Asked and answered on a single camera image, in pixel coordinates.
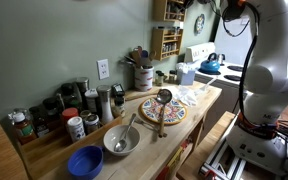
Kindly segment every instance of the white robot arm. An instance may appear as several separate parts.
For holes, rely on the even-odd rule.
[[[275,136],[288,105],[288,0],[227,0],[224,21],[248,15],[254,36],[240,84],[239,120],[227,136],[241,158],[283,176],[287,143]],[[242,101],[243,90],[250,93]]]

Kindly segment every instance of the red lid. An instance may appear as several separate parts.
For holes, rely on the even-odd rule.
[[[67,108],[62,112],[64,120],[69,120],[72,117],[78,116],[78,110],[76,108]]]

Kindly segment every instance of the tea kettle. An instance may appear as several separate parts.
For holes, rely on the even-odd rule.
[[[200,70],[206,73],[215,73],[220,69],[220,63],[217,59],[217,54],[212,53],[208,56],[207,60],[201,63]]]

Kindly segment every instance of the plate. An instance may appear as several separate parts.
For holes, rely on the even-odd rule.
[[[159,123],[160,112],[163,105],[158,103],[155,98],[149,98],[141,104],[142,114],[149,120]],[[164,124],[180,123],[187,114],[187,110],[182,103],[172,99],[167,103],[164,110]]]

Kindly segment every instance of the electrical outlet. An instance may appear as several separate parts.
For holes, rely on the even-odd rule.
[[[98,60],[97,61],[97,68],[98,68],[98,76],[100,79],[105,79],[105,78],[110,77],[107,59]]]

